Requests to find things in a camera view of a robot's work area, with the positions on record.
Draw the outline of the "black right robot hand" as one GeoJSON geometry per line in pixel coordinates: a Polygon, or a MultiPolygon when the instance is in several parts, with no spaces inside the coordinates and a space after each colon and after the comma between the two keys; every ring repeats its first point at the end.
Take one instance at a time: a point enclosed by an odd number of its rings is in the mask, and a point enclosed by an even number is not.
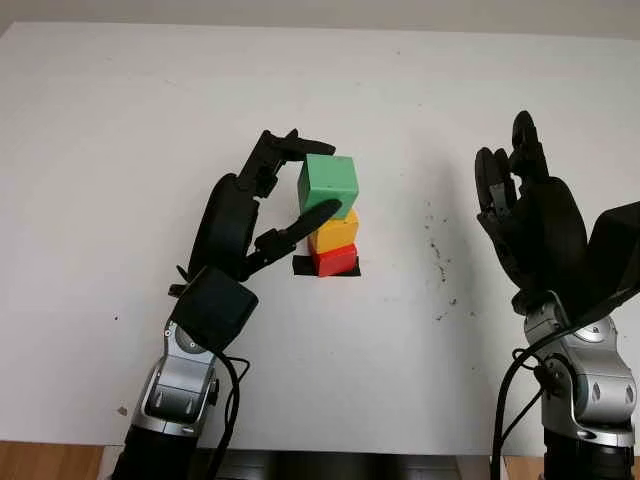
{"type": "Polygon", "coordinates": [[[481,148],[474,173],[477,219],[512,282],[529,296],[554,292],[568,311],[586,293],[587,234],[566,183],[549,173],[533,118],[519,112],[513,151],[481,148]]]}

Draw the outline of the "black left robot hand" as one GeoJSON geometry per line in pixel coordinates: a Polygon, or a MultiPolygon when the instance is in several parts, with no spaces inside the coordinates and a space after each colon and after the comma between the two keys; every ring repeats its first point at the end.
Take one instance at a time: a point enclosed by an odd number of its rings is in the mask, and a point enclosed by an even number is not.
{"type": "Polygon", "coordinates": [[[182,277],[191,282],[204,268],[215,267],[234,280],[245,281],[295,251],[298,242],[339,210],[341,202],[324,200],[302,213],[292,225],[254,237],[258,200],[271,194],[284,164],[301,162],[309,154],[334,152],[334,146],[301,138],[296,129],[284,137],[263,131],[240,173],[224,175],[213,188],[188,267],[180,271],[182,277]]]}

